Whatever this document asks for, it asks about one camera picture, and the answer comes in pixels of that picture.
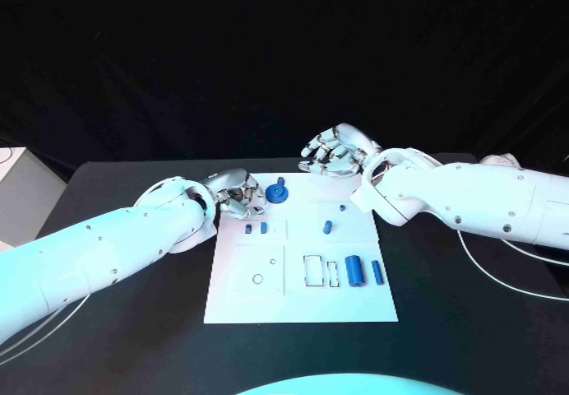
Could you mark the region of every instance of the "white cable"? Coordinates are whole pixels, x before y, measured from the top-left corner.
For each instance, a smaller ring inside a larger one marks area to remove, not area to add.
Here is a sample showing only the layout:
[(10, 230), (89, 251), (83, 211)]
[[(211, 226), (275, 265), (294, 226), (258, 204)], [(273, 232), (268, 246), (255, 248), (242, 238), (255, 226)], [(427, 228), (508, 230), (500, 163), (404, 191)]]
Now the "white cable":
[(0, 356), (3, 356), (8, 351), (11, 351), (37, 332), (39, 330), (47, 325), (47, 322), (56, 317), (56, 315), (62, 312), (66, 306), (63, 306), (41, 322), (36, 329), (8, 347), (5, 350), (0, 351)]
[(546, 299), (553, 299), (553, 300), (563, 300), (564, 302), (569, 301), (569, 298), (559, 298), (557, 296), (548, 296), (548, 295), (541, 295), (541, 294), (534, 294), (533, 292), (527, 290), (521, 290), (520, 288), (515, 288), (514, 286), (507, 285), (501, 280), (498, 280), (479, 266), (476, 260), (474, 259), (474, 256), (471, 255), (471, 252), (468, 251), (468, 248), (465, 247), (465, 241), (462, 240), (462, 234), (459, 233), (459, 230), (456, 230), (458, 237), (459, 237), (459, 242), (462, 243), (462, 248), (465, 249), (465, 253), (468, 254), (468, 258), (474, 262), (474, 264), (478, 266), (478, 269), (482, 271), (482, 273), (504, 287), (510, 288), (511, 290), (515, 290), (517, 292), (521, 292), (523, 294), (537, 296), (538, 298), (546, 298)]
[(47, 334), (23, 350), (20, 351), (14, 356), (11, 356), (10, 358), (7, 358), (5, 360), (3, 360), (0, 362), (0, 366), (5, 363), (10, 362), (14, 358), (17, 358), (26, 351), (28, 351), (49, 336), (50, 334), (62, 327), (62, 325), (67, 322), (67, 319), (72, 317), (72, 315), (76, 313), (76, 311), (79, 310), (80, 306), (83, 305), (85, 301), (89, 299), (90, 295), (86, 295), (83, 297), (83, 300), (80, 301), (79, 305), (76, 306), (76, 308), (73, 309), (73, 311), (70, 312), (70, 314), (67, 315), (67, 317), (64, 318), (64, 320), (57, 324), (57, 326), (47, 332)]
[(569, 263), (566, 262), (560, 262), (556, 261), (554, 259), (550, 258), (543, 258), (538, 255), (533, 255), (531, 253), (528, 253), (527, 251), (524, 251), (520, 247), (515, 247), (515, 245), (512, 245), (507, 240), (501, 240), (515, 251), (520, 251), (524, 255), (527, 255), (531, 258), (536, 258), (541, 261), (546, 261), (548, 263), (554, 263), (556, 265), (563, 265), (563, 266), (569, 266)]

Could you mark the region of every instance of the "blue toy part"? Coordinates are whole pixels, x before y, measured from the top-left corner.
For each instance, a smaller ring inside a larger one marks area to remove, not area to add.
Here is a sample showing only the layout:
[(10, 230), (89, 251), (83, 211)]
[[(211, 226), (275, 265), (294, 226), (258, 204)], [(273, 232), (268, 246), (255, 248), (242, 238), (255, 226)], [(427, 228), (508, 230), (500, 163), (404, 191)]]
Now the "blue toy part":
[(371, 261), (371, 266), (373, 266), (373, 276), (376, 277), (376, 283), (379, 286), (383, 285), (383, 276), (381, 276), (381, 268), (379, 266), (377, 261)]
[(285, 187), (285, 179), (278, 177), (278, 183), (269, 185), (265, 190), (265, 197), (269, 203), (279, 204), (288, 198), (288, 189)]
[(324, 233), (328, 235), (331, 231), (331, 221), (324, 223)]
[(361, 272), (361, 261), (357, 255), (345, 258), (345, 269), (350, 286), (361, 286), (364, 284), (364, 273)]

